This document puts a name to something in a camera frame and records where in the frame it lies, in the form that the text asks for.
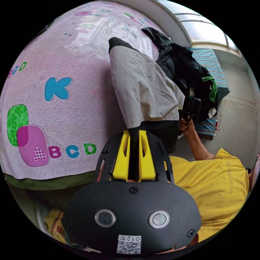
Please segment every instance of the black device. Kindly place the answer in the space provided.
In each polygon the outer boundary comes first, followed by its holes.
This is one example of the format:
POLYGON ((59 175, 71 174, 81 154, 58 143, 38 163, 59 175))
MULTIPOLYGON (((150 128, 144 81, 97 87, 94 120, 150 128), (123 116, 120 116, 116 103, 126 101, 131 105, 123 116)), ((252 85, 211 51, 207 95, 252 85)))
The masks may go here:
POLYGON ((121 257, 186 246, 201 227, 200 213, 190 194, 174 184, 161 140, 139 131, 138 182, 128 181, 130 152, 128 131, 108 140, 94 182, 77 191, 65 209, 62 224, 70 241, 121 257))

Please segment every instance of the striped blanket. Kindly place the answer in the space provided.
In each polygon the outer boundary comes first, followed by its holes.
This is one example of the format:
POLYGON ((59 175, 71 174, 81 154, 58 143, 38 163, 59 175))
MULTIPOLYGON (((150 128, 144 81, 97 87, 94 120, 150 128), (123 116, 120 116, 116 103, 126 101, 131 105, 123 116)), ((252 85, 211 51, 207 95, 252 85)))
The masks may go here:
MULTIPOLYGON (((219 61, 212 49, 205 48, 190 48, 193 52, 194 59, 206 67, 212 77, 215 79, 218 92, 219 103, 230 92, 228 83, 220 67, 219 61)), ((207 119, 201 123, 195 125, 196 132, 202 135, 214 136, 216 128, 215 119, 207 119)))

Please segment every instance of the hand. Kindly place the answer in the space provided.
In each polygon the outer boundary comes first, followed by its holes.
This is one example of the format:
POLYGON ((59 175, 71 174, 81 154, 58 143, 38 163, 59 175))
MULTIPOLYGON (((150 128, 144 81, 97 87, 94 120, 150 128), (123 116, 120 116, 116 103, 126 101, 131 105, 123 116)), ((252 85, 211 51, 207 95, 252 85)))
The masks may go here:
POLYGON ((193 121, 186 121, 183 118, 180 118, 180 127, 179 129, 183 131, 183 134, 186 136, 192 135, 195 132, 195 126, 193 121))

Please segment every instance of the yellow t-shirt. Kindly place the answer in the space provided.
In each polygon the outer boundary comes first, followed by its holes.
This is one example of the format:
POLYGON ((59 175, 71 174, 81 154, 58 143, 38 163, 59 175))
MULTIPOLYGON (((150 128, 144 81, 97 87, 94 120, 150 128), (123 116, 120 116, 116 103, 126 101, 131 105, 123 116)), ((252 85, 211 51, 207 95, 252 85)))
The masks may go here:
POLYGON ((175 184, 198 205, 201 242, 224 228, 242 208, 248 194, 248 173, 237 157, 223 149, 213 160, 188 162, 174 156, 170 160, 175 184))

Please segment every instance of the dark green fabric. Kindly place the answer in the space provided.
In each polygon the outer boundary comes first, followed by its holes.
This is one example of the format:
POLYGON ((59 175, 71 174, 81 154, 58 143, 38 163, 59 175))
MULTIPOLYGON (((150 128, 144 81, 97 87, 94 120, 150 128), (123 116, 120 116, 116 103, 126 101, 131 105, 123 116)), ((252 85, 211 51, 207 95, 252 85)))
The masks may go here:
POLYGON ((215 103, 216 101, 216 95, 217 95, 217 85, 216 85, 216 82, 214 80, 214 78, 210 75, 210 77, 204 77, 202 78, 203 82, 206 82, 206 81, 211 81, 212 82, 212 88, 211 88, 211 92, 209 94, 209 99, 215 103))
POLYGON ((89 171, 87 173, 49 180, 33 180, 29 178, 18 180, 11 175, 4 174, 4 178, 8 184, 27 190, 62 190, 92 182, 94 176, 95 171, 89 171))

